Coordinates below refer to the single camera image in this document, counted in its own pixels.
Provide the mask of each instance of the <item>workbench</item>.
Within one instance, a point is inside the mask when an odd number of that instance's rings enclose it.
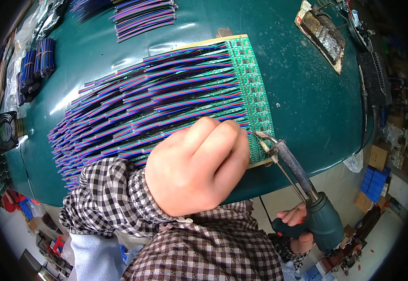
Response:
[[[268,93],[274,131],[314,176],[359,150],[362,110],[357,51],[346,39],[342,72],[336,74],[320,51],[294,25],[300,1],[176,0],[176,23],[117,44],[110,8],[78,22],[66,12],[50,37],[56,40],[56,70],[44,79],[26,111],[28,137],[5,153],[15,189],[28,197],[62,206],[65,182],[52,160],[46,135],[63,118],[77,91],[88,81],[193,42],[215,38],[219,28],[247,34]],[[336,25],[342,19],[325,10]],[[226,203],[253,198],[289,185],[276,166],[246,171]]]

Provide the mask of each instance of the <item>person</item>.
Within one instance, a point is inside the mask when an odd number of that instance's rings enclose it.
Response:
[[[85,165],[59,215],[77,279],[293,280],[313,235],[267,235],[251,200],[220,205],[248,163],[246,130],[203,117],[159,143],[143,169],[118,157]],[[277,213],[290,226],[305,215],[303,203]],[[149,239],[127,267],[115,230]]]
[[[26,199],[26,196],[8,188],[4,192],[4,196],[0,195],[0,207],[9,213],[13,213],[15,210],[21,210],[19,202],[24,199]]]

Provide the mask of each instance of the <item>shirt sleeve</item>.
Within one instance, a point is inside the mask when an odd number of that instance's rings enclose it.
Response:
[[[131,171],[122,158],[105,158],[84,166],[79,186],[63,200],[60,223],[70,233],[112,236],[115,229],[151,238],[158,224],[173,221],[149,192],[145,170]]]
[[[268,237],[270,238],[271,242],[273,242],[276,252],[280,255],[280,258],[284,263],[292,261],[295,270],[298,270],[302,267],[302,260],[309,254],[309,252],[306,252],[304,254],[293,253],[290,248],[289,237],[280,237],[275,233],[268,234]]]

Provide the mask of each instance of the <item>hand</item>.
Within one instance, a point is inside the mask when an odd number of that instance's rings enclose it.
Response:
[[[289,226],[295,226],[307,215],[304,202],[299,203],[290,211],[278,212],[277,217],[282,219],[283,223]],[[302,233],[299,239],[290,239],[291,251],[295,254],[303,254],[312,249],[314,245],[312,233]]]
[[[152,150],[145,177],[157,205],[176,217],[214,209],[249,163],[247,132],[237,122],[203,117]]]

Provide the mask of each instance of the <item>cable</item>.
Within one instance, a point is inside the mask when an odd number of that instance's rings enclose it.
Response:
[[[266,217],[268,218],[268,221],[270,221],[270,224],[273,224],[273,222],[270,219],[270,215],[268,215],[268,211],[266,210],[266,207],[265,207],[265,205],[263,203],[262,197],[259,196],[259,198],[260,198],[260,202],[262,203],[263,209],[265,209],[265,213],[266,213]]]

